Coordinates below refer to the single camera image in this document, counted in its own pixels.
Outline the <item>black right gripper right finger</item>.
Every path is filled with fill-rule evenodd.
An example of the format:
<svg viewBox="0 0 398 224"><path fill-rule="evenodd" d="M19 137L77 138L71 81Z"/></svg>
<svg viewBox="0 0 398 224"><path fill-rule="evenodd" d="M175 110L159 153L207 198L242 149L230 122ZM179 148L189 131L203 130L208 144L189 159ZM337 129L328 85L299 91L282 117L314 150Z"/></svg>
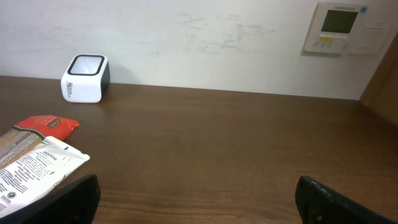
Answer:
<svg viewBox="0 0 398 224"><path fill-rule="evenodd" d="M309 176L301 176L295 203L303 224L396 224Z"/></svg>

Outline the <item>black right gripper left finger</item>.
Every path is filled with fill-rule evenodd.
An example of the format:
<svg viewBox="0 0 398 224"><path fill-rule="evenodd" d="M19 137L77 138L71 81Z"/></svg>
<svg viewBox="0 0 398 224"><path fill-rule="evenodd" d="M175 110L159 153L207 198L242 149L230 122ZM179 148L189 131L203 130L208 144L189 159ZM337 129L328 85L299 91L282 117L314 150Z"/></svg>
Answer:
<svg viewBox="0 0 398 224"><path fill-rule="evenodd" d="M1 224L92 224L101 197L98 178L88 174L1 218Z"/></svg>

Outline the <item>white Pantene tube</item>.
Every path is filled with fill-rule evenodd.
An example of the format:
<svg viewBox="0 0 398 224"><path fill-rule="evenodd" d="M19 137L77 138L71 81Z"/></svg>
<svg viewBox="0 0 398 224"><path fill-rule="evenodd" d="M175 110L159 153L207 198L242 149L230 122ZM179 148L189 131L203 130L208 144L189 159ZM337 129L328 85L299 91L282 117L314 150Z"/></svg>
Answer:
<svg viewBox="0 0 398 224"><path fill-rule="evenodd" d="M90 156L58 140L45 138L1 170L1 217L49 194Z"/></svg>

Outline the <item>orange spaghetti package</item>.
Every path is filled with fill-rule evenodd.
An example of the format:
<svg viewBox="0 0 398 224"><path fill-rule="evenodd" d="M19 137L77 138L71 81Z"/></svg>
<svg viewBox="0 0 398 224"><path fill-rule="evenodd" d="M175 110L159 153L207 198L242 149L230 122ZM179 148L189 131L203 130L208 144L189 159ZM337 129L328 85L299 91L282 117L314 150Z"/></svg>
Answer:
<svg viewBox="0 0 398 224"><path fill-rule="evenodd" d="M74 119L54 115L30 116L1 135L1 169L24 156L46 137L65 140L79 127Z"/></svg>

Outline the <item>white cube barcode scanner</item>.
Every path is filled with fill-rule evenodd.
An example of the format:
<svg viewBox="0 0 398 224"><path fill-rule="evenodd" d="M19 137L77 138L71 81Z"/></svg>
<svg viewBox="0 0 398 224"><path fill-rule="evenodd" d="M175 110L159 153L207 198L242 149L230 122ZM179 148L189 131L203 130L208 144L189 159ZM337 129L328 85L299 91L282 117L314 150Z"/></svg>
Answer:
<svg viewBox="0 0 398 224"><path fill-rule="evenodd" d="M106 94L110 78L106 56L76 55L60 81L63 98L71 103L98 103Z"/></svg>

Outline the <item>wooden side panel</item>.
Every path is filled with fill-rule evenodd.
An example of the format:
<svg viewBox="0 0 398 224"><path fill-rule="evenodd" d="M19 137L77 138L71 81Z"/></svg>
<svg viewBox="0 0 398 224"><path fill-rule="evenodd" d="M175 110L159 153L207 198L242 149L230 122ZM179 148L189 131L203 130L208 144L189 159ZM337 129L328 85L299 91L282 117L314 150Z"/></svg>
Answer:
<svg viewBox="0 0 398 224"><path fill-rule="evenodd" d="M359 101L383 120L397 126L397 34Z"/></svg>

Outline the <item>beige wall control panel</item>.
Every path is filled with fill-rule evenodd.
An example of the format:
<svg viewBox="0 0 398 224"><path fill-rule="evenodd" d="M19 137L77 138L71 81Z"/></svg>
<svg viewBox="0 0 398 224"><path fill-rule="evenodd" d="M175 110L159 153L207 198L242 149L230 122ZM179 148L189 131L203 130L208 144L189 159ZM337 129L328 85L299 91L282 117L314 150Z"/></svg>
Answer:
<svg viewBox="0 0 398 224"><path fill-rule="evenodd" d="M315 8L303 50L322 54L376 54L391 25L368 18L360 4L320 2Z"/></svg>

